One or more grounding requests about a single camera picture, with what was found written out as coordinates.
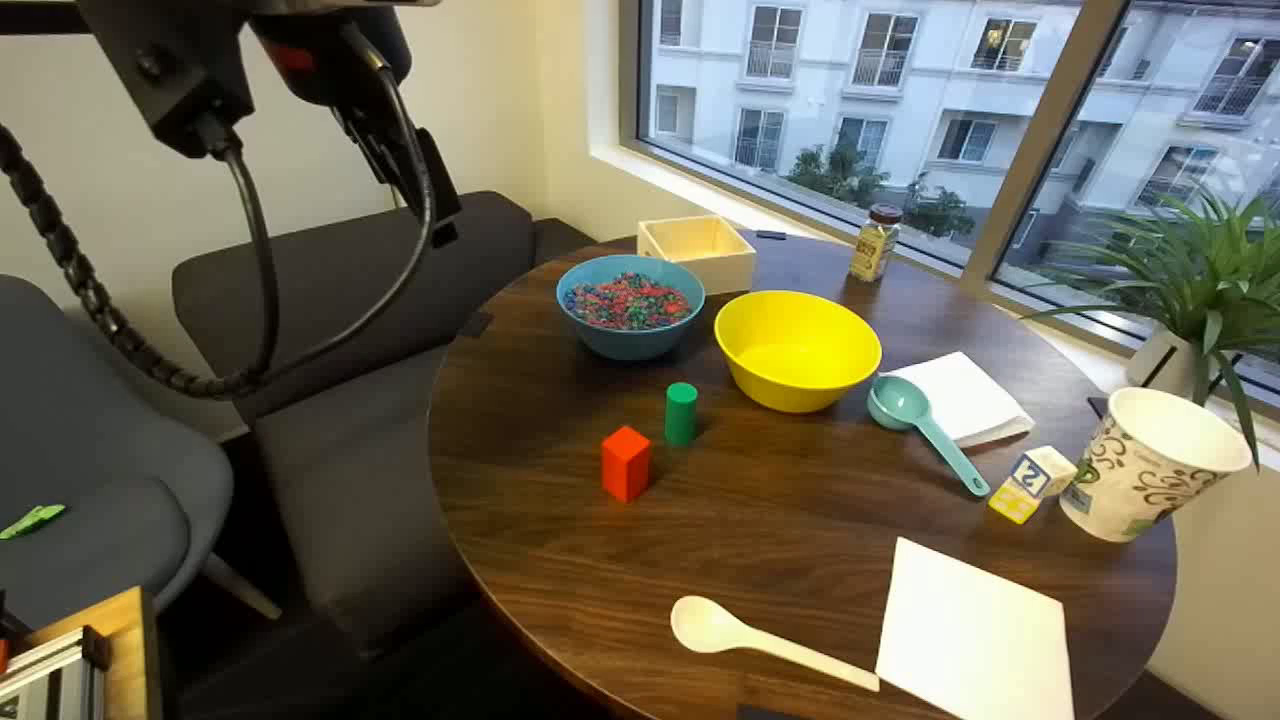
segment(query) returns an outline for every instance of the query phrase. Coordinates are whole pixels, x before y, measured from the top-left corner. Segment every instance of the red block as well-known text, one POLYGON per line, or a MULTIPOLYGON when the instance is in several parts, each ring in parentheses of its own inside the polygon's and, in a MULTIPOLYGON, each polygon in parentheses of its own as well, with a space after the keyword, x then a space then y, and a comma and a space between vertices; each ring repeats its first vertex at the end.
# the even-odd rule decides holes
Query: red block
POLYGON ((632 504, 646 487, 652 442, 632 423, 599 441, 599 483, 613 498, 632 504))

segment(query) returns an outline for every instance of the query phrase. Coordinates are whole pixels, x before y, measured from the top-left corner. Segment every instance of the white spoon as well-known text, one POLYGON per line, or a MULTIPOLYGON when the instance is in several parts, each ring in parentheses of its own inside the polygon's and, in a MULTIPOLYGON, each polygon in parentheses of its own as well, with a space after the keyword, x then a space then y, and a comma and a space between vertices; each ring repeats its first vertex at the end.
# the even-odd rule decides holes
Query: white spoon
POLYGON ((813 653, 802 642, 790 642, 782 635, 760 630, 760 627, 737 618, 726 608, 718 608, 708 594, 680 594, 671 605, 671 630, 691 653, 752 649, 752 653, 766 653, 766 657, 802 665, 813 671, 836 677, 836 679, 854 685, 863 692, 880 692, 880 677, 871 677, 854 665, 843 665, 836 657, 813 653))

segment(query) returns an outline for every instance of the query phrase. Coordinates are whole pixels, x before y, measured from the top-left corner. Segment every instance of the paper cup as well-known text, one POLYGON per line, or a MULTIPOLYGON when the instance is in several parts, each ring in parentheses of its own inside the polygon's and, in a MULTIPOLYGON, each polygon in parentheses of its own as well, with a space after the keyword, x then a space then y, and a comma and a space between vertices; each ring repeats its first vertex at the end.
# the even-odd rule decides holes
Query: paper cup
POLYGON ((1114 388, 1060 504, 1088 534, 1127 543, 1246 459, 1242 436, 1216 412, 1156 388, 1114 388))

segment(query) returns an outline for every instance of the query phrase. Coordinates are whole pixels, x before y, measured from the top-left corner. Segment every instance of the colorful cereal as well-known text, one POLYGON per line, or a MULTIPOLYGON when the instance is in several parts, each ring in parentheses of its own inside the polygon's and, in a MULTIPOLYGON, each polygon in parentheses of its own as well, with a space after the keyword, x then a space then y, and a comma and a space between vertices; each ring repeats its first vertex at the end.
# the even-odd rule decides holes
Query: colorful cereal
POLYGON ((645 271, 618 271, 616 278, 583 282, 571 290, 571 315, 591 327, 645 331, 675 325, 688 310, 691 306, 675 287, 645 271))

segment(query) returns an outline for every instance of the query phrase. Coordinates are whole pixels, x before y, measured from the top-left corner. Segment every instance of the white box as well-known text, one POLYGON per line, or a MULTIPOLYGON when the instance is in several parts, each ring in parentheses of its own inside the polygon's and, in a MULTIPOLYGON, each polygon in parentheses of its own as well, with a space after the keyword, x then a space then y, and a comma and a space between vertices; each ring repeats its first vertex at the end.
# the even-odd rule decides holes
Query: white box
POLYGON ((708 297, 745 290, 754 277, 754 249, 718 214, 640 218, 636 255, 684 262, 708 297))

